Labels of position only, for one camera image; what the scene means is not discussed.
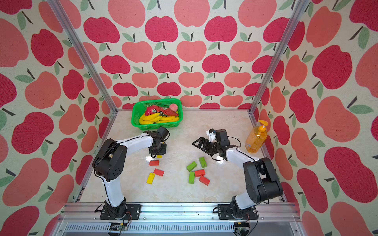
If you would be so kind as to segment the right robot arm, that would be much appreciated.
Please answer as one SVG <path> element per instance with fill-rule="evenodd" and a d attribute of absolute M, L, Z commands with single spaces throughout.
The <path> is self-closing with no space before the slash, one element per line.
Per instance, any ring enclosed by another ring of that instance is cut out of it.
<path fill-rule="evenodd" d="M 232 214 L 241 217 L 252 207 L 283 194 L 282 184 L 273 167 L 271 159 L 255 159 L 232 145 L 225 129 L 210 129 L 208 138 L 200 137 L 192 145 L 209 156 L 218 154 L 224 160 L 243 169 L 246 191 L 234 196 L 230 202 Z"/>

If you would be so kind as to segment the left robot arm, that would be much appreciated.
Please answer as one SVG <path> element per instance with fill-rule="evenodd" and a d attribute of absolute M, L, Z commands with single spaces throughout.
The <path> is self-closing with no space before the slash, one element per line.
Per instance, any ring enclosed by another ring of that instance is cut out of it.
<path fill-rule="evenodd" d="M 142 134 L 115 141 L 107 139 L 94 158 L 92 167 L 96 177 L 102 179 L 107 200 L 107 206 L 117 217 L 123 217 L 127 212 L 126 199 L 121 190 L 120 175 L 123 172 L 126 157 L 141 149 L 148 148 L 152 158 L 166 153 L 165 141 L 169 131 L 159 127 L 156 131 L 145 131 Z"/>

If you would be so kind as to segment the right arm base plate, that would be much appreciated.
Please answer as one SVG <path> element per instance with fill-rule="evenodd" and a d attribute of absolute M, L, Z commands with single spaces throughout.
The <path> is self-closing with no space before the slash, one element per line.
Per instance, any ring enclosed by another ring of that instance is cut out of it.
<path fill-rule="evenodd" d="M 239 209 L 237 205 L 218 204 L 213 209 L 218 214 L 219 220 L 257 220 L 258 212 L 254 207 Z"/>

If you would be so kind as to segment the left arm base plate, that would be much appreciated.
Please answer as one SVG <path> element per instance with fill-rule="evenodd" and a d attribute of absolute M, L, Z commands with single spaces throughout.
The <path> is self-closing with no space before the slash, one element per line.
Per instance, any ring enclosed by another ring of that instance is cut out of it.
<path fill-rule="evenodd" d="M 118 207 L 113 207 L 105 203 L 102 210 L 100 210 L 101 220 L 138 220 L 141 213 L 142 205 L 126 204 Z"/>

